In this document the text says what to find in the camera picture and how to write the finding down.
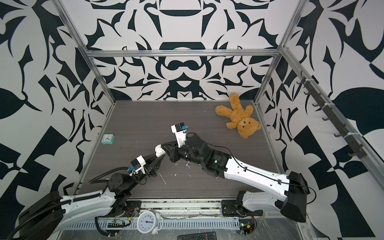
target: teddy bear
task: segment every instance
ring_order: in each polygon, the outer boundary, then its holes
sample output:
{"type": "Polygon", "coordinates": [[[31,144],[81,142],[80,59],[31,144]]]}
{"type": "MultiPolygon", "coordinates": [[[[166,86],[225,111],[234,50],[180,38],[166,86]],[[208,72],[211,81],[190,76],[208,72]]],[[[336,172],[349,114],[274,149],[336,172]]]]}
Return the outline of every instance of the teddy bear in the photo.
{"type": "Polygon", "coordinates": [[[244,110],[240,104],[239,95],[236,93],[231,93],[229,102],[233,110],[223,105],[217,106],[215,109],[218,115],[231,119],[231,122],[226,123],[227,128],[232,129],[237,127],[237,132],[242,138],[248,138],[257,130],[261,129],[261,124],[251,118],[253,112],[252,105],[247,106],[244,110]]]}

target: white alarm clock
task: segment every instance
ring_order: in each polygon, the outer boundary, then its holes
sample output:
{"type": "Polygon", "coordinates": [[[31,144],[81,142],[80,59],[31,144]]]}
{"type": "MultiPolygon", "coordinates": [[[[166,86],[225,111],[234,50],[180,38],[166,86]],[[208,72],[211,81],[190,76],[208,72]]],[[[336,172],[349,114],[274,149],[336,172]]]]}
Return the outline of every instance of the white alarm clock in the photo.
{"type": "Polygon", "coordinates": [[[141,233],[152,233],[157,234],[164,224],[164,219],[160,216],[160,213],[145,211],[142,212],[137,218],[137,230],[141,233]]]}

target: black and white patterned wall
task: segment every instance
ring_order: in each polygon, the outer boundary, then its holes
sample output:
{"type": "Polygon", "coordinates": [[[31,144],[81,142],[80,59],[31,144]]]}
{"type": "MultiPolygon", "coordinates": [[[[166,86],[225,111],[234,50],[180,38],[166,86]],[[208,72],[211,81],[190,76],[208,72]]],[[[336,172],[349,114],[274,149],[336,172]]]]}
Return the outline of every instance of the black and white patterned wall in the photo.
{"type": "MultiPolygon", "coordinates": [[[[374,150],[384,156],[384,4],[310,0],[288,46],[374,150]]],[[[307,213],[319,239],[381,239],[384,192],[282,59],[260,106],[286,173],[317,192],[307,213]]],[[[314,194],[308,195],[308,202],[314,194]]]]}
{"type": "Polygon", "coordinates": [[[50,191],[71,194],[111,102],[52,3],[0,0],[0,239],[50,191]]]}
{"type": "MultiPolygon", "coordinates": [[[[277,48],[298,0],[63,0],[90,50],[277,48]]],[[[271,58],[99,58],[114,97],[253,99],[271,58]]]]}

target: wood grain surface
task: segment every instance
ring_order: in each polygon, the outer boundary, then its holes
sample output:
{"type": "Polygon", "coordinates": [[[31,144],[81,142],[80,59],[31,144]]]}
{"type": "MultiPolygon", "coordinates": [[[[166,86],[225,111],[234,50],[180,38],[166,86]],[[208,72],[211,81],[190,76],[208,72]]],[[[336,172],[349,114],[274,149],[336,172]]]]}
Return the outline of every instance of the wood grain surface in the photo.
{"type": "MultiPolygon", "coordinates": [[[[242,102],[243,107],[252,104],[242,102]]],[[[164,101],[134,102],[118,101],[108,122],[105,134],[112,133],[115,139],[112,145],[99,143],[92,159],[80,193],[100,190],[104,184],[88,184],[88,181],[110,169],[131,166],[131,161],[139,155],[154,153],[156,145],[175,141],[170,126],[184,122],[190,132],[197,133],[208,143],[225,146],[239,160],[253,166],[275,172],[272,156],[266,144],[262,130],[258,130],[248,139],[239,136],[236,129],[227,129],[230,119],[215,113],[215,107],[229,102],[217,101],[164,101]]],[[[227,152],[224,148],[213,147],[227,152]]],[[[158,170],[162,175],[147,179],[145,185],[139,185],[132,191],[133,198],[199,198],[199,197],[236,197],[238,191],[260,190],[234,180],[214,178],[201,170],[198,164],[179,160],[169,161],[166,156],[158,170]]]]}

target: black remote control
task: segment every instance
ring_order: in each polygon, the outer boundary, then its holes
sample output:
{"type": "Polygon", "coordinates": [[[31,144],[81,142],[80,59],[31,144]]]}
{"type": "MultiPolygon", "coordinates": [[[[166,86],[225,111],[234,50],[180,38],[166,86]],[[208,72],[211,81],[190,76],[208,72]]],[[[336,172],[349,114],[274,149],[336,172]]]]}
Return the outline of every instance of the black remote control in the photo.
{"type": "Polygon", "coordinates": [[[177,236],[177,240],[216,240],[216,232],[202,232],[177,236]]]}

